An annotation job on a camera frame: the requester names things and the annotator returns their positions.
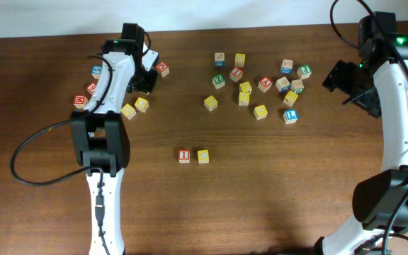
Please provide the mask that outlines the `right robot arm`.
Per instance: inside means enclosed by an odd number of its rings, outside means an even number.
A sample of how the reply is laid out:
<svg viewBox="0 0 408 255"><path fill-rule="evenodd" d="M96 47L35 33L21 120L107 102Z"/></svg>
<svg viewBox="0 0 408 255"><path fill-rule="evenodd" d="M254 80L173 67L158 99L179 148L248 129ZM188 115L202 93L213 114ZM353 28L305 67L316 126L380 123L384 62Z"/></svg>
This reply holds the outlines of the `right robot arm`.
<svg viewBox="0 0 408 255"><path fill-rule="evenodd" d="M383 128L380 173L360 182L352 215L316 244L316 254L372 254L385 236L408 232L408 34L393 13L376 11L358 24L360 64L338 62L324 80Z"/></svg>

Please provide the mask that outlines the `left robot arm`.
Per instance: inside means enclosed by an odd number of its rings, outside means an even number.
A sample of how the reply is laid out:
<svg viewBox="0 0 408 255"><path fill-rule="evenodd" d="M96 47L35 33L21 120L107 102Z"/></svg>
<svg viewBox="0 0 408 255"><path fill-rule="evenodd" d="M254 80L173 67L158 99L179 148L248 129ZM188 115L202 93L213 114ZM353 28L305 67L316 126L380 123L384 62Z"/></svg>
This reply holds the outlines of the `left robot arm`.
<svg viewBox="0 0 408 255"><path fill-rule="evenodd" d="M121 109L132 91L150 94L157 80L158 52L136 23L123 25L121 36L101 47L102 71L82 112L72 114L71 130L79 166L86 169L91 196L90 254L124 254L120 190L130 160L130 141Z"/></svg>

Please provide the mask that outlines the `red A block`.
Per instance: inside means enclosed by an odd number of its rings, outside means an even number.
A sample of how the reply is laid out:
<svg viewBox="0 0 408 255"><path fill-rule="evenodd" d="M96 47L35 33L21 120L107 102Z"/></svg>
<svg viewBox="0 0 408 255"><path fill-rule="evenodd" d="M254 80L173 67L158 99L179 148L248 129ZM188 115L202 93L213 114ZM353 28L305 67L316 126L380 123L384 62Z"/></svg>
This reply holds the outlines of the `red A block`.
<svg viewBox="0 0 408 255"><path fill-rule="evenodd" d="M272 80L265 76L258 82L258 88L265 93L271 88L272 84Z"/></svg>

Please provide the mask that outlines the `yellow C block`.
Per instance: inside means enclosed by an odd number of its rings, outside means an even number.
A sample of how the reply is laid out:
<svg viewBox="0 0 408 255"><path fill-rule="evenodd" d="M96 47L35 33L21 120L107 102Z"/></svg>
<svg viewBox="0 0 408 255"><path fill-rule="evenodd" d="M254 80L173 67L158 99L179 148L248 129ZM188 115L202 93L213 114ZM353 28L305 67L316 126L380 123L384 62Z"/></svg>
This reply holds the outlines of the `yellow C block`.
<svg viewBox="0 0 408 255"><path fill-rule="evenodd" d="M210 161L209 151L207 149L198 150L198 163L207 164Z"/></svg>

